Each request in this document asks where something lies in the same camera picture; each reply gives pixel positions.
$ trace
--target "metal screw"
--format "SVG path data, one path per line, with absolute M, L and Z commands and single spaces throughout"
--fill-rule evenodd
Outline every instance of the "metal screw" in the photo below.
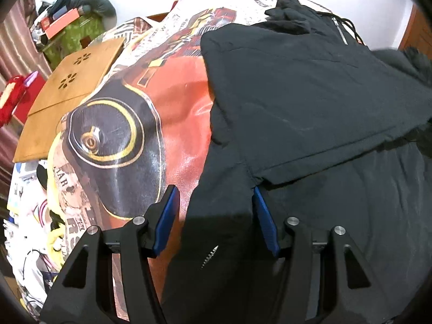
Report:
M 96 233 L 98 232 L 98 230 L 99 230 L 99 228 L 98 228 L 97 225 L 92 225 L 92 226 L 89 226 L 89 227 L 88 227 L 87 232 L 88 232 L 90 235 L 94 235 L 94 234 L 96 234 Z
M 299 224 L 299 219 L 298 218 L 296 218 L 296 217 L 289 217 L 287 220 L 286 220 L 286 222 L 289 224 L 289 225 L 297 225 L 297 224 Z
M 335 226 L 334 232 L 338 235 L 343 235 L 345 234 L 345 228 L 343 226 Z
M 138 217 L 135 217 L 133 219 L 133 224 L 135 225 L 141 225 L 146 221 L 146 219 L 144 217 L 142 217 L 141 215 L 139 215 Z

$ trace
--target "black hoodie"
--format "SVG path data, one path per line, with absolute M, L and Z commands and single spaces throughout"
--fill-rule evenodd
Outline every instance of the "black hoodie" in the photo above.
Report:
M 212 141 L 168 268 L 167 319 L 268 322 L 281 272 L 254 222 L 259 184 L 286 216 L 346 227 L 398 315 L 432 265 L 432 160 L 422 150 L 432 91 L 375 57 L 340 18 L 297 0 L 266 14 L 201 39 Z

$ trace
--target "red box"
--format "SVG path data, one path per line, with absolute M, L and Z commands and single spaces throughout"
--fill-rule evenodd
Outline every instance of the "red box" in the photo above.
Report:
M 47 30 L 47 28 L 50 26 L 50 24 L 51 24 L 51 21 L 48 18 L 48 16 L 42 18 L 40 21 L 40 25 L 41 25 L 43 31 Z

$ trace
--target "orange box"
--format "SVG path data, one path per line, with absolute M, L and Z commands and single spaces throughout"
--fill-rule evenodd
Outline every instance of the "orange box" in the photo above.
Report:
M 77 18 L 79 18 L 78 10 L 74 8 L 66 12 L 56 21 L 52 22 L 50 26 L 45 30 L 45 34 L 47 35 L 48 39 L 51 39 L 59 31 L 61 31 L 64 27 L 72 23 Z

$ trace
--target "curtain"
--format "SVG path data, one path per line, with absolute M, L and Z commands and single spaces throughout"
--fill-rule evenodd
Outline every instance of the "curtain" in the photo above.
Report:
M 18 0 L 0 25 L 0 74 L 4 80 L 39 71 L 51 74 L 45 56 L 37 52 L 28 24 L 33 23 L 35 0 Z
M 7 200 L 18 135 L 9 126 L 0 128 L 0 198 Z
M 17 0 L 0 24 L 0 93 L 15 75 L 39 71 L 47 79 L 51 74 L 45 56 L 37 52 L 30 34 L 29 25 L 34 18 L 35 0 Z M 7 199 L 17 143 L 13 123 L 0 128 L 0 199 Z

